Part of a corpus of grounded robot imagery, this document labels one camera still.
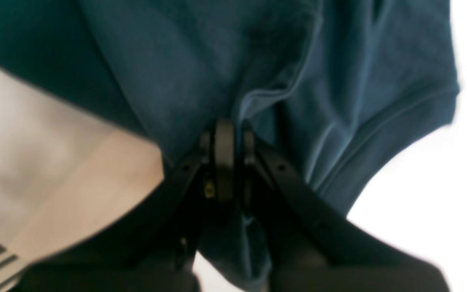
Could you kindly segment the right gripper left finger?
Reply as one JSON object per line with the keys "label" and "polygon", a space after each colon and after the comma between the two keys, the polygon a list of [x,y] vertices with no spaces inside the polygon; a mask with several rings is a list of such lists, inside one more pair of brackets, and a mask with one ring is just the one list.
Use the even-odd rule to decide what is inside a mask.
{"label": "right gripper left finger", "polygon": [[220,119],[152,194],[113,225],[28,268],[13,292],[200,292],[192,267],[209,211],[232,202],[214,185],[217,151],[231,185],[235,130]]}

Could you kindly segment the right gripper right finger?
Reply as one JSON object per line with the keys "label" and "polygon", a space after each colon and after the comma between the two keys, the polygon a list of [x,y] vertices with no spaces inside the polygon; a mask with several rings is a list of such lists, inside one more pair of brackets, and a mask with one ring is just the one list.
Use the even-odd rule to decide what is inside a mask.
{"label": "right gripper right finger", "polygon": [[278,151],[242,133],[243,203],[266,235],[270,292],[448,292],[438,268],[365,233],[304,183]]}

